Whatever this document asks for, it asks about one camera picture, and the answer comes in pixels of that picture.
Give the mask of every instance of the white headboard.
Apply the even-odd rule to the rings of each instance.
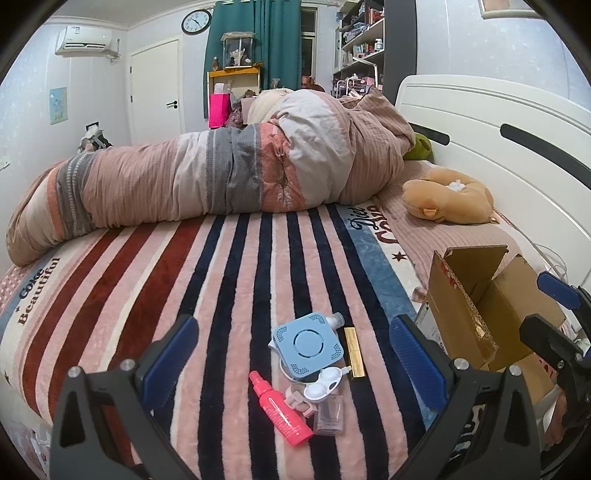
[[[485,183],[532,243],[560,254],[569,282],[591,290],[591,112],[545,90],[461,75],[407,77],[396,107],[431,138],[436,164]]]

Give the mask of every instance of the pink spray bottle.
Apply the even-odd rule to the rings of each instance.
[[[259,397],[261,408],[292,447],[314,435],[300,415],[287,406],[283,395],[273,390],[271,384],[264,380],[259,372],[252,371],[248,378],[251,379],[256,396]]]

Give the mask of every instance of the air conditioner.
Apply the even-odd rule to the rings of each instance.
[[[57,37],[56,55],[67,53],[108,53],[113,32],[104,28],[71,25]]]

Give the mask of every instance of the cardboard box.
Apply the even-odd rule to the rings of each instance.
[[[417,326],[449,357],[475,368],[501,371],[521,367],[535,404],[553,388],[536,355],[519,340],[523,319],[539,313],[554,326],[564,313],[536,285],[537,274],[518,255],[497,275],[506,245],[450,248],[433,255],[426,304]]]

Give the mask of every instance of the pillow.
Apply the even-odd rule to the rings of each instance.
[[[408,213],[424,220],[471,225],[488,223],[494,201],[485,185],[447,168],[432,168],[422,179],[402,185]]]
[[[353,107],[353,110],[363,110],[371,113],[386,130],[391,131],[399,139],[400,137],[407,137],[410,146],[406,150],[403,150],[403,153],[414,147],[415,137],[413,129],[404,117],[400,115],[398,110],[396,110],[396,107],[390,103],[390,100],[376,87],[370,87],[369,91]]]
[[[293,93],[293,90],[289,90],[289,88],[275,88],[261,92],[248,109],[246,123],[253,125],[268,122],[273,113],[275,113],[275,106],[279,103],[279,100],[288,93]]]

